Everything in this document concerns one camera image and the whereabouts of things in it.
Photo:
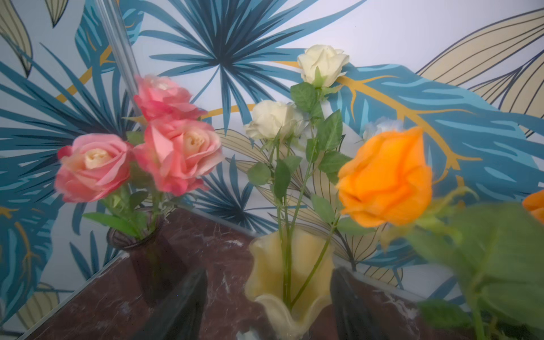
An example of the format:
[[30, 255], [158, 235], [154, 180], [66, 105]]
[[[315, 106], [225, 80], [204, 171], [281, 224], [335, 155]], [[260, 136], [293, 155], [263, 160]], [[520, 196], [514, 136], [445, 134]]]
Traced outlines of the cream white rose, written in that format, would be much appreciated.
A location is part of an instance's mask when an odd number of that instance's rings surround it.
[[324, 117], [322, 101], [326, 96], [341, 89], [341, 86], [332, 85], [339, 77], [344, 75], [343, 67], [349, 63], [349, 56], [344, 51], [335, 49], [329, 45], [314, 45], [304, 51], [297, 58], [297, 65], [301, 71], [302, 82], [290, 88], [295, 109], [305, 115], [300, 121], [301, 130], [293, 131], [290, 137], [278, 146], [290, 148], [306, 130], [310, 131], [310, 139], [301, 150], [302, 157], [291, 155], [288, 158], [296, 162], [307, 163], [303, 174], [300, 194], [296, 199], [295, 210], [288, 212], [287, 186], [283, 186], [282, 192], [276, 197], [278, 213], [286, 219], [280, 226], [280, 240], [283, 253], [283, 265], [287, 272], [284, 283], [290, 285], [290, 272], [292, 260], [292, 237], [296, 231], [296, 222], [299, 212], [306, 197], [307, 182], [319, 169], [322, 158], [329, 153], [337, 154], [336, 148], [341, 143], [343, 123], [340, 113], [332, 113], [328, 118]]

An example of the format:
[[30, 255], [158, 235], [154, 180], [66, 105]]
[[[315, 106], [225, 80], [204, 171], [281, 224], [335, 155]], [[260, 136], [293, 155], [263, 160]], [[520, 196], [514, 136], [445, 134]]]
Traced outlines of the pink rose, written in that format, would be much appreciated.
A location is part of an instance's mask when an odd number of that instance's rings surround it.
[[55, 191], [67, 203], [101, 202], [106, 212], [83, 217], [138, 240], [145, 237], [147, 218], [131, 201], [133, 146], [112, 134], [87, 134], [58, 152], [60, 169]]
[[214, 128], [199, 120], [153, 120], [144, 143], [133, 148], [139, 167], [154, 180], [157, 191], [183, 196], [205, 186], [202, 177], [224, 160]]
[[153, 120], [197, 120], [207, 112], [191, 103], [191, 93], [167, 76], [136, 76], [135, 103], [147, 123]]

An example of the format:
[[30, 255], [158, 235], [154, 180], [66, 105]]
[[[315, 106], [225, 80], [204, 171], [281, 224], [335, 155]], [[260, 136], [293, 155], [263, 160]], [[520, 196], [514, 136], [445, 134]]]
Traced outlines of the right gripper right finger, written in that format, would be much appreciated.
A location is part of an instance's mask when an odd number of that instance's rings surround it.
[[370, 309], [357, 295], [350, 283], [351, 274], [345, 268], [334, 269], [330, 283], [331, 301], [340, 340], [388, 339]]

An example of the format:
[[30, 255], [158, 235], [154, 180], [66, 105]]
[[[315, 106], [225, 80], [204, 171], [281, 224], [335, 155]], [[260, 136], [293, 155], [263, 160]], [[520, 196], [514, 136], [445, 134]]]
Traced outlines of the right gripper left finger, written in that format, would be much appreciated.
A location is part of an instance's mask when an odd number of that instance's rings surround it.
[[193, 270], [165, 298], [134, 339], [198, 339], [207, 301], [208, 274]]

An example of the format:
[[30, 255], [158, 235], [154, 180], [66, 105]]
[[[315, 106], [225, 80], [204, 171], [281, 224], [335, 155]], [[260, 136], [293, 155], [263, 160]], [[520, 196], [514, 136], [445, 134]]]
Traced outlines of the dark purple glass vase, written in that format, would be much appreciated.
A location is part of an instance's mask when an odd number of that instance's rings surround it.
[[127, 252], [144, 301], [149, 307], [159, 305], [188, 273], [181, 257], [164, 235], [168, 220], [164, 215], [156, 219], [156, 228], [138, 240], [111, 228], [107, 233], [110, 246]]

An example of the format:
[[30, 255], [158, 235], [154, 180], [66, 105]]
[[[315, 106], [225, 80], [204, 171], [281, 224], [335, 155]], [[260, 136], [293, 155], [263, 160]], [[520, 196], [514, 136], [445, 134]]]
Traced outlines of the cream yellow fluted vase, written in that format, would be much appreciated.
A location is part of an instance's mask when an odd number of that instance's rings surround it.
[[254, 264], [245, 284], [248, 300], [263, 306], [279, 339], [302, 339], [321, 311], [332, 304], [333, 251], [326, 240], [297, 229], [292, 237], [290, 285], [284, 283], [280, 233], [249, 245]]

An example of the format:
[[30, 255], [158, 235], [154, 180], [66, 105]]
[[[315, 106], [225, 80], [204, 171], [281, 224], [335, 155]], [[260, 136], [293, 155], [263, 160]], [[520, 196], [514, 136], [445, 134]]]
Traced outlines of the orange rose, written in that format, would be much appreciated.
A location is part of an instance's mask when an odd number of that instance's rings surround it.
[[527, 196], [522, 205], [535, 219], [544, 224], [544, 190]]
[[468, 207], [460, 187], [434, 198], [424, 132], [412, 128], [373, 136], [340, 169], [343, 212], [363, 228], [388, 224], [382, 246], [406, 239], [430, 263], [449, 268], [468, 311], [445, 300], [419, 303], [440, 328], [471, 328], [478, 339], [504, 339], [501, 322], [543, 328], [543, 193], [523, 201]]

